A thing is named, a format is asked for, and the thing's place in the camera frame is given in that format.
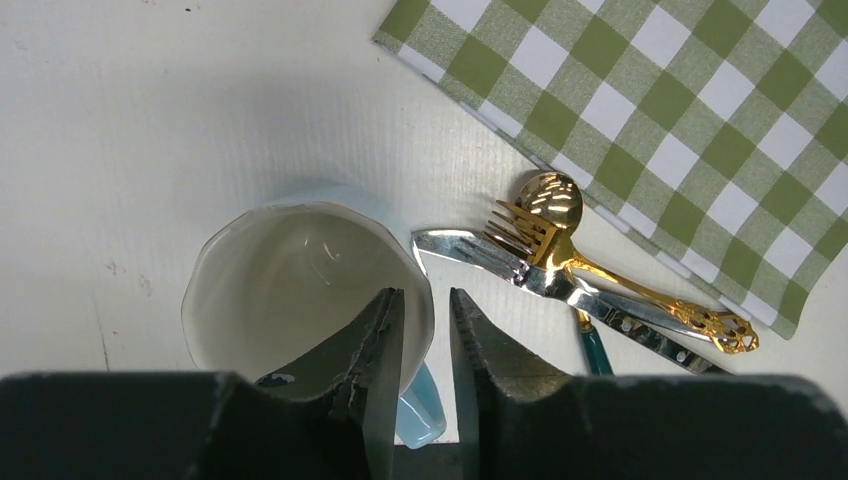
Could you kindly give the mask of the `green checkered cloth napkin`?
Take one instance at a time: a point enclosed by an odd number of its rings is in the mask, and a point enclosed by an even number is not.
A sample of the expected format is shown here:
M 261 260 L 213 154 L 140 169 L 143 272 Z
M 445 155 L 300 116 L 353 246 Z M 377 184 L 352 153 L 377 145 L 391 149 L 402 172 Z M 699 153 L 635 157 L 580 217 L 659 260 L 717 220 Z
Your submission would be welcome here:
M 846 247 L 843 1 L 399 1 L 374 40 L 784 339 Z

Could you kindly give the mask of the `gold spoon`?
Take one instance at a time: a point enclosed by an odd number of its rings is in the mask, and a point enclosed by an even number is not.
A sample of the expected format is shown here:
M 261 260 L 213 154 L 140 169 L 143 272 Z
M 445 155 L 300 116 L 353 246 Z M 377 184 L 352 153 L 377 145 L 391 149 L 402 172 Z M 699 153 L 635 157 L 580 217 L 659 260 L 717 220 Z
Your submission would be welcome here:
M 539 215 L 562 228 L 573 243 L 574 257 L 570 263 L 573 273 L 590 273 L 631 292 L 627 297 L 645 300 L 670 313 L 674 319 L 696 333 L 708 337 L 725 354 L 752 352 L 760 347 L 760 338 L 752 324 L 730 311 L 717 311 L 678 295 L 658 291 L 641 283 L 603 260 L 594 253 L 581 250 L 574 240 L 581 224 L 585 202 L 580 188 L 561 172 L 541 172 L 528 178 L 520 187 L 515 205 Z

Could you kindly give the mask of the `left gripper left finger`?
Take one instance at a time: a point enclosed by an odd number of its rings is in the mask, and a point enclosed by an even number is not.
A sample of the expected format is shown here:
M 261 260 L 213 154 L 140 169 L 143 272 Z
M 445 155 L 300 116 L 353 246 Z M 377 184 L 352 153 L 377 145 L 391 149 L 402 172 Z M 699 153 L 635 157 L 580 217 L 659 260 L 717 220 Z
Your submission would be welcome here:
M 260 377 L 278 400 L 263 479 L 388 479 L 393 468 L 405 293 L 380 290 L 338 332 Z

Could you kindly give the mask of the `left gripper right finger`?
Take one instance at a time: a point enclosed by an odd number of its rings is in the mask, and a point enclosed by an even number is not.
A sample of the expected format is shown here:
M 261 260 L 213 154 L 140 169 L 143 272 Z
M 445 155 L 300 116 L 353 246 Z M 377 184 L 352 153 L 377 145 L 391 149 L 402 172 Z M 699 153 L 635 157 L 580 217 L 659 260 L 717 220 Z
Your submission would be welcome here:
M 451 362 L 466 479 L 565 479 L 556 411 L 573 378 L 449 293 Z

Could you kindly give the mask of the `light blue mug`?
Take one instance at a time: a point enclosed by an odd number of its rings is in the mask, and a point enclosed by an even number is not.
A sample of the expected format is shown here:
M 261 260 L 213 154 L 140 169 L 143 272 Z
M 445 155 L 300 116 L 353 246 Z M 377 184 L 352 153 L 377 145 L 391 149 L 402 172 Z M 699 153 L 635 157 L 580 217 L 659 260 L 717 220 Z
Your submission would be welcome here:
M 432 288 L 411 229 L 361 188 L 318 184 L 253 208 L 202 247 L 181 306 L 193 363 L 256 380 L 347 326 L 386 287 L 405 293 L 397 437 L 409 448 L 446 429 L 425 358 Z

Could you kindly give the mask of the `silver knife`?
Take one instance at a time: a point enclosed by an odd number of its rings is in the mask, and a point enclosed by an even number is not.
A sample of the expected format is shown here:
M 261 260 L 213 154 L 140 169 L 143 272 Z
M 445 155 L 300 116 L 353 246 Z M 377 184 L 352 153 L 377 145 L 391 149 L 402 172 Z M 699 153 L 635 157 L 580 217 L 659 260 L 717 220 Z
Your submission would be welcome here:
M 587 313 L 611 329 L 695 375 L 729 372 L 664 334 L 666 330 L 706 341 L 660 308 L 645 300 L 597 289 L 586 281 L 546 271 L 498 246 L 479 231 L 420 229 L 412 233 L 420 251 L 488 271 L 533 295 L 558 300 Z

